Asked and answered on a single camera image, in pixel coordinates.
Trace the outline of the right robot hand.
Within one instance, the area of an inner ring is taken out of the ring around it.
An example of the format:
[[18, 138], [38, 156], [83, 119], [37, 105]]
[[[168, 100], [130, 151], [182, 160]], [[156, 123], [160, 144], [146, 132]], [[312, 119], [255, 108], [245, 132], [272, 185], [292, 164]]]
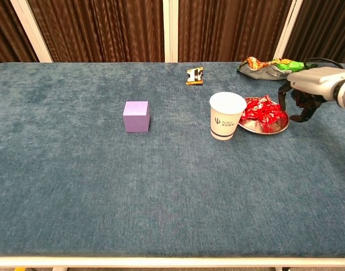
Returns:
[[278, 90], [278, 101], [283, 111], [288, 92], [296, 105], [303, 109], [300, 115], [290, 116], [290, 120], [297, 123], [310, 120], [325, 102], [336, 102], [345, 108], [345, 69], [319, 67], [288, 75], [287, 81]]

